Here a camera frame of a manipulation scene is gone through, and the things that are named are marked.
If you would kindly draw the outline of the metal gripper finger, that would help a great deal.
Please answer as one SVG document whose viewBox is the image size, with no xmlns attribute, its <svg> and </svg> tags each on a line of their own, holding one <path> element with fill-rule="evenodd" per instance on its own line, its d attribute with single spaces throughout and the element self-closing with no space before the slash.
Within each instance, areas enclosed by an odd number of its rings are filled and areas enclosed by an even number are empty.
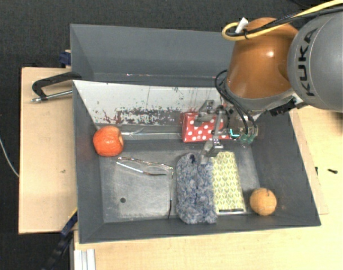
<svg viewBox="0 0 343 270">
<path fill-rule="evenodd" d="M 217 138 L 212 138 L 208 140 L 200 153 L 200 163 L 208 163 L 211 157 L 216 157 L 217 154 L 224 149 L 221 141 Z"/>
<path fill-rule="evenodd" d="M 214 100 L 206 100 L 199 108 L 195 123 L 208 123 L 215 115 Z"/>
</svg>

